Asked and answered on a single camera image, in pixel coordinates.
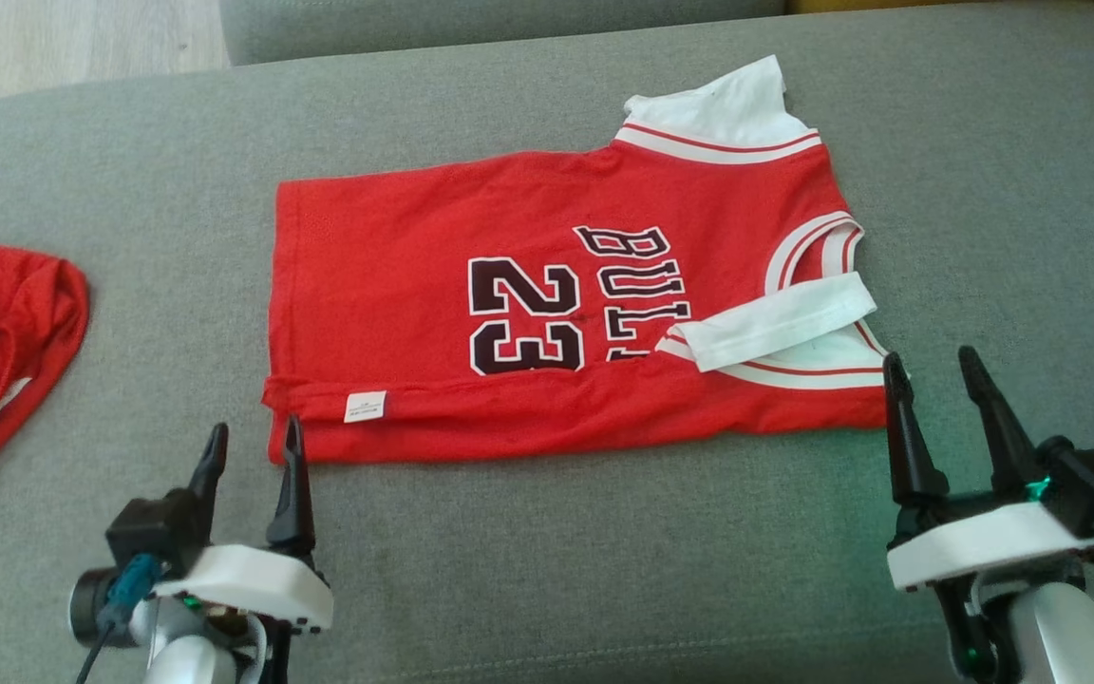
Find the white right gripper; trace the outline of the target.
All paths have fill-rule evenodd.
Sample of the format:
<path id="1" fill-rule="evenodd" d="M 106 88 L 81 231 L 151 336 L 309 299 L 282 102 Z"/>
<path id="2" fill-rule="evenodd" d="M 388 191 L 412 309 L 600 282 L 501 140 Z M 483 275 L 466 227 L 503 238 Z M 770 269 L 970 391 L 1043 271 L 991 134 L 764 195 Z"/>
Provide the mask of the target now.
<path id="1" fill-rule="evenodd" d="M 1028 497 L 1029 485 L 1045 479 L 1015 411 L 971 346 L 956 352 L 965 389 L 980 411 L 991 461 L 991 492 Z M 1055 519 L 1044 503 L 1006 503 L 951 522 L 936 519 L 938 501 L 948 480 L 934 467 L 915 415 L 915 390 L 900 353 L 884 358 L 887 450 L 893 501 L 903 506 L 897 533 L 886 554 L 893 586 L 899 592 L 934 581 L 959 579 L 1013 564 L 1094 550 L 1094 533 L 1076 534 Z"/>

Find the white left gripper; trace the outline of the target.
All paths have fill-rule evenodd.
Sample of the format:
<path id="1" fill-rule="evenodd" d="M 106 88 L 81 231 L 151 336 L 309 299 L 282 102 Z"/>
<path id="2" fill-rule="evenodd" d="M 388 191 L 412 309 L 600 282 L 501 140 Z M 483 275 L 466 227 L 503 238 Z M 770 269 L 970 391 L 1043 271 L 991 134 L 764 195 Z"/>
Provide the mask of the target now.
<path id="1" fill-rule="evenodd" d="M 195 538 L 201 546 L 210 544 L 217 486 L 225 471 L 226 451 L 229 425 L 216 424 L 188 482 L 194 495 Z M 307 564 L 313 563 L 316 546 L 315 515 L 305 438 L 295 415 L 288 417 L 281 453 L 286 472 L 274 519 L 266 531 L 270 550 L 242 544 L 210 546 L 181 579 L 160 581 L 153 587 L 156 598 L 186 594 L 203 603 L 286 621 L 295 627 L 321 631 L 331 628 L 330 586 Z"/>

